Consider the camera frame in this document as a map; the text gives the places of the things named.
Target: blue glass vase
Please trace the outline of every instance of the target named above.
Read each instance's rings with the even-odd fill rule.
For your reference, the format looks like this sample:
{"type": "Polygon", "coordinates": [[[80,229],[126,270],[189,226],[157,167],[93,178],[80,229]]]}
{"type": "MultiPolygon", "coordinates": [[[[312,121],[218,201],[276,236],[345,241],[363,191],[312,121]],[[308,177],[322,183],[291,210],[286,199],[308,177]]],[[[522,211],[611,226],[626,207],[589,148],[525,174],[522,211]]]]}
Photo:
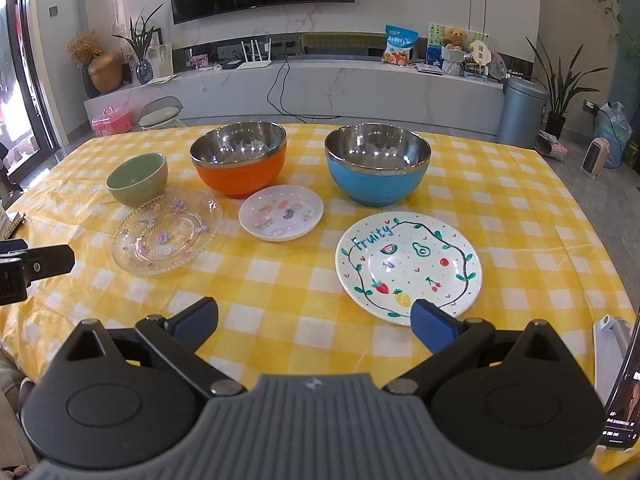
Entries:
{"type": "Polygon", "coordinates": [[[136,77],[141,85],[146,85],[154,78],[154,68],[146,59],[136,65],[136,77]]]}

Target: bowl rim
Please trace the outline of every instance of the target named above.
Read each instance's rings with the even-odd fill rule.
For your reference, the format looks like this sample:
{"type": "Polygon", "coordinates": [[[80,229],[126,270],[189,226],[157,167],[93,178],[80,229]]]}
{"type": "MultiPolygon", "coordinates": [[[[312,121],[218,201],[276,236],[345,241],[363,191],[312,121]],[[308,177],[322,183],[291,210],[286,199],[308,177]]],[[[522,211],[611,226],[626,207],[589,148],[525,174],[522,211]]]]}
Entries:
{"type": "Polygon", "coordinates": [[[278,152],[280,152],[280,150],[283,150],[286,147],[286,145],[287,145],[287,130],[280,124],[270,123],[269,121],[239,121],[237,123],[224,124],[223,126],[219,126],[217,128],[214,128],[213,130],[209,130],[206,134],[199,136],[196,140],[194,140],[191,143],[191,146],[189,148],[189,155],[191,156],[191,161],[193,165],[198,168],[204,168],[206,170],[228,170],[229,168],[241,168],[243,166],[250,166],[252,164],[256,164],[262,160],[269,158],[270,156],[276,155],[278,152]],[[273,148],[268,149],[266,152],[264,152],[263,154],[261,154],[256,158],[251,158],[249,160],[239,160],[237,162],[209,162],[207,160],[202,160],[201,158],[197,158],[196,156],[193,155],[193,147],[205,137],[215,134],[222,128],[228,128],[229,126],[238,126],[239,124],[250,124],[250,123],[271,124],[272,126],[276,126],[277,128],[280,128],[284,133],[284,136],[282,137],[282,141],[277,146],[274,146],[273,148]]]}
{"type": "Polygon", "coordinates": [[[107,180],[104,182],[105,186],[107,187],[107,189],[109,191],[123,191],[125,189],[130,189],[132,187],[138,186],[139,184],[142,184],[143,182],[147,181],[148,179],[152,178],[153,176],[156,176],[156,174],[158,174],[160,171],[162,171],[162,168],[168,166],[166,157],[164,156],[164,153],[160,153],[160,152],[149,152],[149,153],[141,153],[140,155],[136,155],[136,156],[132,156],[131,158],[128,158],[127,160],[125,160],[122,164],[120,164],[115,170],[111,171],[111,173],[109,174],[109,176],[107,177],[107,180]],[[160,164],[160,166],[158,166],[158,169],[155,170],[153,173],[147,175],[145,178],[143,178],[142,180],[139,180],[138,182],[136,182],[135,184],[129,184],[128,186],[124,186],[124,187],[113,187],[109,185],[109,179],[112,177],[112,175],[118,171],[121,167],[123,167],[125,164],[127,164],[128,162],[135,160],[136,158],[140,158],[142,156],[149,156],[149,155],[160,155],[162,157],[162,164],[160,164]]]}
{"type": "Polygon", "coordinates": [[[326,155],[326,158],[328,160],[330,160],[332,162],[335,162],[336,164],[338,164],[338,166],[340,166],[342,168],[346,168],[347,170],[357,171],[358,173],[365,173],[365,174],[380,174],[380,173],[385,173],[385,174],[408,174],[408,173],[413,173],[415,171],[420,171],[421,168],[424,165],[428,165],[429,164],[429,161],[431,160],[431,145],[429,144],[427,139],[425,139],[421,135],[417,134],[416,132],[412,132],[411,130],[406,130],[404,128],[401,128],[400,126],[393,126],[392,124],[383,124],[383,123],[357,123],[357,124],[348,124],[347,126],[341,126],[340,128],[336,128],[335,130],[330,132],[324,139],[324,154],[326,155]],[[335,155],[335,153],[332,152],[329,149],[329,146],[327,145],[327,142],[329,141],[329,137],[331,137],[331,135],[336,134],[337,132],[340,132],[341,130],[344,130],[346,128],[353,128],[353,127],[356,127],[356,126],[390,126],[392,128],[398,128],[399,130],[407,132],[408,134],[411,134],[412,136],[415,136],[419,140],[424,142],[427,145],[427,148],[429,150],[429,154],[427,155],[427,157],[424,160],[418,162],[417,164],[412,164],[412,165],[407,166],[405,168],[396,169],[396,170],[389,169],[389,168],[370,168],[369,166],[363,166],[361,164],[356,164],[355,162],[349,162],[348,160],[345,160],[344,158],[341,158],[340,156],[335,155]]]}

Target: phone screen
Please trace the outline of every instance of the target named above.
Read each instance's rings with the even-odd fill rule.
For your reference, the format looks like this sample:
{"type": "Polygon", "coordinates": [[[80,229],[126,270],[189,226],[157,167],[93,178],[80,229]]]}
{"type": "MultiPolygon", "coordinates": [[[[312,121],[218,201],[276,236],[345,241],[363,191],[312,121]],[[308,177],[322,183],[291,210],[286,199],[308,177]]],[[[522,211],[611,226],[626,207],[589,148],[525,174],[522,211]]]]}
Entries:
{"type": "Polygon", "coordinates": [[[600,443],[606,447],[628,449],[635,446],[640,434],[639,320],[636,318],[631,343],[605,406],[607,418],[600,443]]]}

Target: pineapple drawing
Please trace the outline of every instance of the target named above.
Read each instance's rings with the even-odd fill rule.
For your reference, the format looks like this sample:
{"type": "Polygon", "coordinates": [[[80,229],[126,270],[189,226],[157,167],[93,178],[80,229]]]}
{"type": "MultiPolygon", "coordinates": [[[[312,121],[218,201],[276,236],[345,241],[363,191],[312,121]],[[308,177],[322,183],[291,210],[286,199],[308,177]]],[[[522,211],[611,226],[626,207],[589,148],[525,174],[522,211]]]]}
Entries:
{"type": "Polygon", "coordinates": [[[404,306],[406,308],[411,307],[411,298],[409,298],[409,295],[406,292],[403,292],[401,289],[396,288],[396,290],[394,290],[394,296],[396,297],[398,305],[404,306]]]}

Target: screw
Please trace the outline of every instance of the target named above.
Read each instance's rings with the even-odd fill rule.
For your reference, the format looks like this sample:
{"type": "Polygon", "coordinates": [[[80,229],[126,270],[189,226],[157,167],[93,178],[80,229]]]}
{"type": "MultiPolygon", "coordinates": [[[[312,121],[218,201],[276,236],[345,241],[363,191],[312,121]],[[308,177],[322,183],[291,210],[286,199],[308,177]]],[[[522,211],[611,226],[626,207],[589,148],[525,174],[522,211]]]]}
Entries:
{"type": "Polygon", "coordinates": [[[233,396],[242,391],[242,384],[233,379],[220,379],[211,385],[211,393],[219,396],[233,396]]]}
{"type": "Polygon", "coordinates": [[[413,395],[418,390],[418,383],[413,379],[400,377],[391,381],[386,389],[396,395],[413,395]]]}

